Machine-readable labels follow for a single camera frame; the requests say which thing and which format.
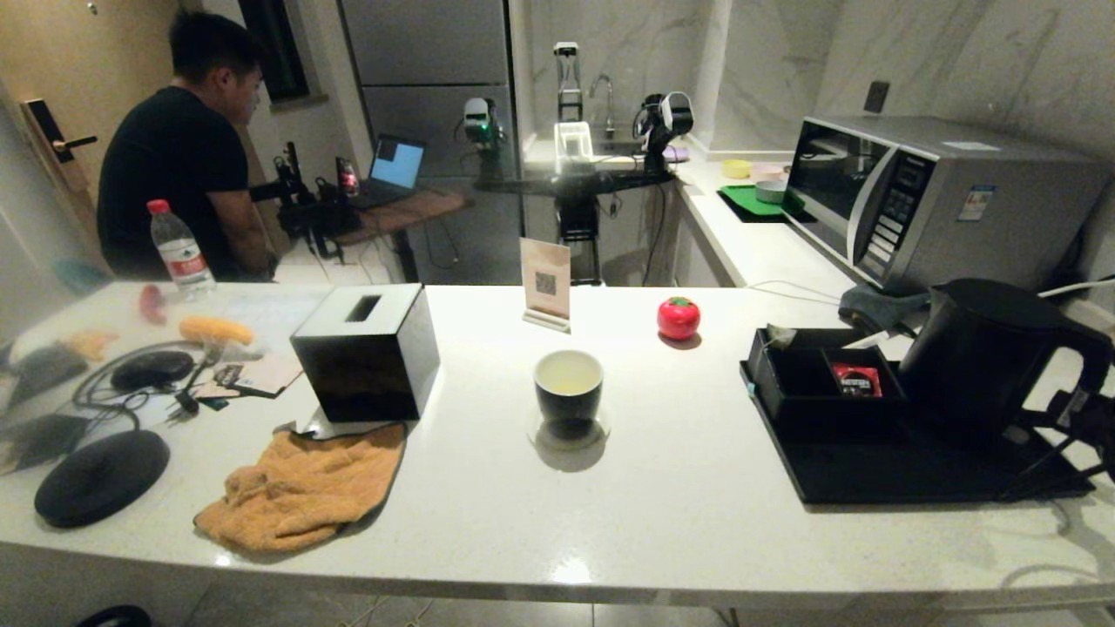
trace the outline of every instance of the bottle label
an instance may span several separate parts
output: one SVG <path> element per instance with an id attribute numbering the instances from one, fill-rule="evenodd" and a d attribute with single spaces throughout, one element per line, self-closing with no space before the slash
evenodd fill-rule
<path id="1" fill-rule="evenodd" d="M 194 240 L 174 240 L 158 247 L 159 254 L 175 281 L 191 282 L 205 278 L 209 266 Z"/>

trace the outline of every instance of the black cup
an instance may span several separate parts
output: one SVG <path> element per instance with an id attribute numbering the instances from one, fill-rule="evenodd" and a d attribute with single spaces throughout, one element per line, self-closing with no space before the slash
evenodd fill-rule
<path id="1" fill-rule="evenodd" d="M 592 433 L 600 407 L 604 369 L 580 350 L 559 350 L 534 367 L 534 392 L 545 428 L 559 440 L 581 440 Z"/>

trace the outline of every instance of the wall outlet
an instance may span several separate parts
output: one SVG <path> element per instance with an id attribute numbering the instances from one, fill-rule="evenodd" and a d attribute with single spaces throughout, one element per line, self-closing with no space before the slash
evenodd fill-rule
<path id="1" fill-rule="evenodd" d="M 872 80 L 871 87 L 867 88 L 867 99 L 863 103 L 863 109 L 870 113 L 883 113 L 883 103 L 886 102 L 886 93 L 890 89 L 890 83 Z"/>

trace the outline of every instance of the black tissue box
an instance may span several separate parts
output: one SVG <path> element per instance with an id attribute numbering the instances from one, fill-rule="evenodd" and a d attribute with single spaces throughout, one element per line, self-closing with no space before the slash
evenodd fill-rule
<path id="1" fill-rule="evenodd" d="M 779 436 L 827 441 L 890 432 L 905 414 L 909 399 L 878 347 L 841 348 L 861 339 L 853 329 L 797 329 L 788 348 L 770 346 L 766 329 L 755 331 L 743 364 L 753 394 Z M 879 372 L 882 396 L 845 396 L 833 373 L 834 363 Z"/>
<path id="2" fill-rule="evenodd" d="M 332 423 L 418 419 L 440 366 L 418 283 L 337 288 L 290 343 Z"/>

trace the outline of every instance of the short black hair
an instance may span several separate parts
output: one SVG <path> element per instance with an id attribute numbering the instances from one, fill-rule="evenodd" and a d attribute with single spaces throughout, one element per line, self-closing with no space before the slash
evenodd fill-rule
<path id="1" fill-rule="evenodd" d="M 171 25 L 175 76 L 201 83 L 213 68 L 230 67 L 237 77 L 260 67 L 266 51 L 246 28 L 207 11 L 178 9 Z"/>

